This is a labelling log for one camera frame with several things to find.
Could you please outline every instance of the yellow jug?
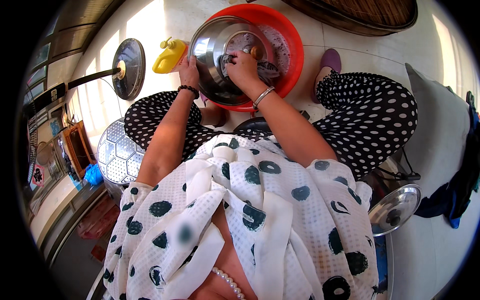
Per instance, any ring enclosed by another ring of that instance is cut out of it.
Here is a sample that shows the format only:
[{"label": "yellow jug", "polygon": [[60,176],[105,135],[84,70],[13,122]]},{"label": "yellow jug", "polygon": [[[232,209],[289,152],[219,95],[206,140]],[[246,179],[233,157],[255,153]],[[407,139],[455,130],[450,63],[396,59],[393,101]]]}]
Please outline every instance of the yellow jug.
[{"label": "yellow jug", "polygon": [[153,64],[152,70],[155,73],[170,73],[177,63],[187,54],[186,42],[179,39],[169,41],[171,38],[172,37],[169,37],[160,43],[160,48],[165,50],[156,58]]}]

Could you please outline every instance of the silver bracelet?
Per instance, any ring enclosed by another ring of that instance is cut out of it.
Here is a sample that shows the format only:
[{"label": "silver bracelet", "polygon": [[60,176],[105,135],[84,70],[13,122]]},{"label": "silver bracelet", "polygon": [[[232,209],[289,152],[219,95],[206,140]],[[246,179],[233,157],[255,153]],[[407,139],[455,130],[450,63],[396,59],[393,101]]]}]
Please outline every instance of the silver bracelet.
[{"label": "silver bracelet", "polygon": [[258,96],[257,100],[253,103],[253,109],[258,110],[257,105],[260,103],[260,101],[271,91],[273,91],[275,88],[273,86],[267,88],[260,96]]}]

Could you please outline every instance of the beaded bracelet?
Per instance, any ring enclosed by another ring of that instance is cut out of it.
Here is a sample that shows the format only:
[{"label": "beaded bracelet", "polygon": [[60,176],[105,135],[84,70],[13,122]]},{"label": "beaded bracelet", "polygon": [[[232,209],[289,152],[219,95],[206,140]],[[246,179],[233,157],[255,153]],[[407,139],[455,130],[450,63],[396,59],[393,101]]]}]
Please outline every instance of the beaded bracelet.
[{"label": "beaded bracelet", "polygon": [[181,89],[187,89],[189,91],[192,91],[192,93],[195,94],[195,99],[198,99],[198,97],[200,97],[200,93],[197,91],[196,88],[194,87],[191,87],[191,86],[186,86],[186,85],[181,85],[179,86],[178,90],[180,91]]}]

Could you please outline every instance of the bangle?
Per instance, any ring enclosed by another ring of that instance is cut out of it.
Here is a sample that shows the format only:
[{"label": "bangle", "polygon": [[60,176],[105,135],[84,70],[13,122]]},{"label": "bangle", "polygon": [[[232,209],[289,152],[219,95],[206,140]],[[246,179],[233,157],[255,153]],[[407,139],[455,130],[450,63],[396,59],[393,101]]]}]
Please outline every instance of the bangle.
[{"label": "bangle", "polygon": [[194,98],[194,99],[198,99],[198,97],[200,97],[200,93],[199,93],[199,92],[197,91],[197,89],[194,88],[194,87],[186,86],[186,85],[181,85],[181,86],[179,86],[178,91],[180,91],[181,89],[187,89],[187,90],[189,90],[189,91],[192,91],[192,93],[195,94],[195,98]]},{"label": "bangle", "polygon": [[258,110],[258,104],[260,103],[260,101],[268,94],[270,93],[271,91],[273,91],[275,88],[273,86],[267,88],[260,96],[258,96],[257,100],[255,100],[255,102],[253,103],[253,109],[255,110]]}]

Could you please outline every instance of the hand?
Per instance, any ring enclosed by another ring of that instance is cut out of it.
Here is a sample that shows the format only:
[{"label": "hand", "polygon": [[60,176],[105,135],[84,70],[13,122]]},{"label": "hand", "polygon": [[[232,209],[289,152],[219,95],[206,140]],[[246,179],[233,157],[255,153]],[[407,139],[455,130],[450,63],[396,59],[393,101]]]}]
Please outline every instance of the hand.
[{"label": "hand", "polygon": [[257,82],[258,78],[257,61],[243,51],[234,51],[230,53],[235,56],[232,61],[235,63],[226,63],[225,68],[230,80],[238,86],[240,90],[247,94],[247,89]]},{"label": "hand", "polygon": [[194,87],[198,91],[199,75],[196,57],[192,55],[190,56],[190,61],[188,61],[187,56],[185,55],[178,65],[178,70],[180,74],[181,85]]}]

